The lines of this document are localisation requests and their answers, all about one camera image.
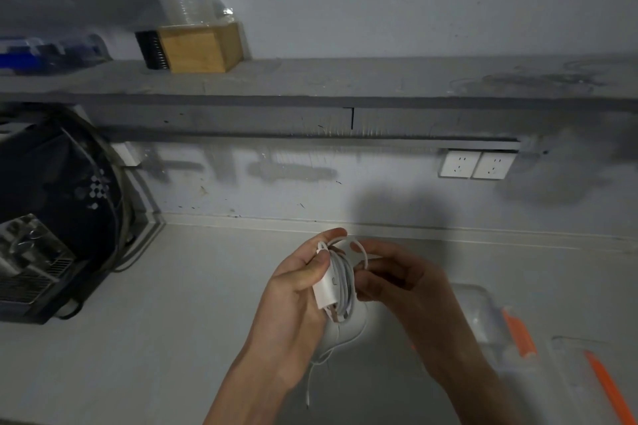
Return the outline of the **black ridged holder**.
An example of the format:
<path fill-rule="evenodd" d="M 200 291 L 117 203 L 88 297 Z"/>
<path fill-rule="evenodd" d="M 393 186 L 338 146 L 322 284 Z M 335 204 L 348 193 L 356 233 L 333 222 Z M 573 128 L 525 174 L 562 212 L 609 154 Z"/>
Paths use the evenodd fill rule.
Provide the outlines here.
<path fill-rule="evenodd" d="M 170 65 L 157 31 L 148 30 L 135 32 L 135 39 L 139 45 L 147 69 L 170 70 Z"/>

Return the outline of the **black coffee machine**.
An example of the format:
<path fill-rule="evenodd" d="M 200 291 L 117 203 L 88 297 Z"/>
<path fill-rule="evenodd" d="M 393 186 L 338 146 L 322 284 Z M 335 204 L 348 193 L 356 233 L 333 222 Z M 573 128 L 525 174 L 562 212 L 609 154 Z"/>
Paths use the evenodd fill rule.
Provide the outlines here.
<path fill-rule="evenodd" d="M 0 322 L 76 316 L 134 223 L 117 154 L 72 110 L 0 106 Z"/>

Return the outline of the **white wall socket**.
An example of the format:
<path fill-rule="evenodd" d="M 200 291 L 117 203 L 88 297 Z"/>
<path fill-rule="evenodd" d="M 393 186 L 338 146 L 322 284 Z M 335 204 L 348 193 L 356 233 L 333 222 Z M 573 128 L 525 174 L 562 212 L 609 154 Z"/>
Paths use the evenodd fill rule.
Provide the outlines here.
<path fill-rule="evenodd" d="M 443 157 L 438 176 L 440 178 L 470 179 L 481 155 L 481 151 L 448 150 Z"/>
<path fill-rule="evenodd" d="M 472 174 L 472 179 L 505 179 L 516 156 L 516 152 L 482 152 Z"/>

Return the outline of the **person's right forearm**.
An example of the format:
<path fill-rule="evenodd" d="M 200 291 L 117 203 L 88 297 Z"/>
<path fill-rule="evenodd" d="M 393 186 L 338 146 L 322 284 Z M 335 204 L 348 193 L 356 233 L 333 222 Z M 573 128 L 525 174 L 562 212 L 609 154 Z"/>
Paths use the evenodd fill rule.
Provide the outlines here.
<path fill-rule="evenodd" d="M 445 391 L 461 425 L 516 425 L 503 384 L 482 355 L 438 359 L 426 370 Z"/>

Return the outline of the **wooden box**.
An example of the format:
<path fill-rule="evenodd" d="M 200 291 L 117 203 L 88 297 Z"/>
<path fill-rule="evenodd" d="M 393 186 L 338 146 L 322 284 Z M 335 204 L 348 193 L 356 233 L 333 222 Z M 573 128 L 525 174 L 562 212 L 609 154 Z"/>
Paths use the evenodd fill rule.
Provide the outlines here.
<path fill-rule="evenodd" d="M 244 60 L 238 23 L 157 30 L 172 74 L 224 74 Z"/>

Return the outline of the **white charger with cable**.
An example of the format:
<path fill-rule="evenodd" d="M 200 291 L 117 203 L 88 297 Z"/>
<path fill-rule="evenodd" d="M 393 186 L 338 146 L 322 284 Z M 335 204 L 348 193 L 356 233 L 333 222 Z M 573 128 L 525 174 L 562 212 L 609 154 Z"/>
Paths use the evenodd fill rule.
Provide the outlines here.
<path fill-rule="evenodd" d="M 311 381 L 314 369 L 327 363 L 335 350 L 342 349 L 358 340 L 368 326 L 368 306 L 356 297 L 356 264 L 350 260 L 347 252 L 339 247 L 341 243 L 355 246 L 363 256 L 364 269 L 367 270 L 370 265 L 369 256 L 363 245 L 352 236 L 337 237 L 327 242 L 319 242 L 317 245 L 316 253 L 328 252 L 330 266 L 322 279 L 313 285 L 313 293 L 318 309 L 324 311 L 336 331 L 334 342 L 326 350 L 321 351 L 317 358 L 310 360 L 306 379 L 306 408 L 309 408 L 311 404 Z M 358 314 L 362 315 L 360 329 L 346 340 L 341 340 L 341 332 L 346 330 Z"/>

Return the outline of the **stack of clear plastic cups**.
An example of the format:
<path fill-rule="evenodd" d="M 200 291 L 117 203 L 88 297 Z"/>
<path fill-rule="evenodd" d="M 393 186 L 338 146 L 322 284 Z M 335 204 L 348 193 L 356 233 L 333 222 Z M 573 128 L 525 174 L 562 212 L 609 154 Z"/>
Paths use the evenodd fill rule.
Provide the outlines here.
<path fill-rule="evenodd" d="M 171 26 L 223 26 L 235 22 L 221 0 L 159 0 Z"/>

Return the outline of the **person's right hand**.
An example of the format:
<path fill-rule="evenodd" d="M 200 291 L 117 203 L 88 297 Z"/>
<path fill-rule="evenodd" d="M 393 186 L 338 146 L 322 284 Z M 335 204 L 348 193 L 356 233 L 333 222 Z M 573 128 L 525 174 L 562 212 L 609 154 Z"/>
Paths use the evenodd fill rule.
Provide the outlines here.
<path fill-rule="evenodd" d="M 382 304 L 403 326 L 425 368 L 438 359 L 483 355 L 445 272 L 422 259 L 424 275 L 410 292 L 409 301 L 403 306 Z"/>

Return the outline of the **person's left forearm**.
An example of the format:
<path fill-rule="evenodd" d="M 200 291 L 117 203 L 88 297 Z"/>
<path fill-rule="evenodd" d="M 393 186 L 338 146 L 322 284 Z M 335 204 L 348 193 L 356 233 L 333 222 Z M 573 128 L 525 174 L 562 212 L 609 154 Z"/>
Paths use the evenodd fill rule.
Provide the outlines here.
<path fill-rule="evenodd" d="M 222 381 L 202 425 L 274 425 L 307 361 L 295 354 L 274 358 L 244 347 Z"/>

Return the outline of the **clear box with orange clip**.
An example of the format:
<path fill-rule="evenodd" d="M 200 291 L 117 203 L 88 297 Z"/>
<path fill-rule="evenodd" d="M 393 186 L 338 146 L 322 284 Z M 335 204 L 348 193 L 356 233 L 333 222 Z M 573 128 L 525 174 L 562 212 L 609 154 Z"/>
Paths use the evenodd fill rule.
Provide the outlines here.
<path fill-rule="evenodd" d="M 452 284 L 464 317 L 490 366 L 499 374 L 531 377 L 540 372 L 537 347 L 511 306 L 499 306 L 477 285 Z"/>
<path fill-rule="evenodd" d="M 638 425 L 638 348 L 565 336 L 550 346 L 579 425 Z"/>

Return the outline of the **blue plastic container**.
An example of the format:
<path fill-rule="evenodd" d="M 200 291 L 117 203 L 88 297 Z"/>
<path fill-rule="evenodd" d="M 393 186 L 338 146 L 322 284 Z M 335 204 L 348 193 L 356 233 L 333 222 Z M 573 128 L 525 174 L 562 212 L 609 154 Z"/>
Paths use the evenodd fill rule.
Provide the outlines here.
<path fill-rule="evenodd" d="M 97 34 L 0 37 L 0 76 L 69 74 L 112 60 Z"/>

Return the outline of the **person's left hand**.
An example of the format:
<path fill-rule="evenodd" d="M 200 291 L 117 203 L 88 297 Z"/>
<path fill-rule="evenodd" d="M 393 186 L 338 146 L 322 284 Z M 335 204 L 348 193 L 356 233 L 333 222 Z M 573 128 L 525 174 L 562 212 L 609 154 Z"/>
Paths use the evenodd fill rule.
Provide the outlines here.
<path fill-rule="evenodd" d="M 314 259 L 319 242 L 345 236 L 344 228 L 326 230 L 301 244 L 279 264 L 262 293 L 244 347 L 277 359 L 295 354 L 308 366 L 323 337 L 326 314 L 317 307 L 313 287 L 294 291 L 294 271 Z"/>

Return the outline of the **grey wall shelf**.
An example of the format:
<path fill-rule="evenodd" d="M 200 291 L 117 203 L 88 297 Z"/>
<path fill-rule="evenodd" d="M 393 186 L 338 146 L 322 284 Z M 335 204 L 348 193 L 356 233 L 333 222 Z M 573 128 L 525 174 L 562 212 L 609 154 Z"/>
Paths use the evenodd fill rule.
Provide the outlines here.
<path fill-rule="evenodd" d="M 122 135 L 505 139 L 564 130 L 614 140 L 638 125 L 638 53 L 258 59 L 226 74 L 112 61 L 0 76 L 0 134 L 51 107 Z"/>

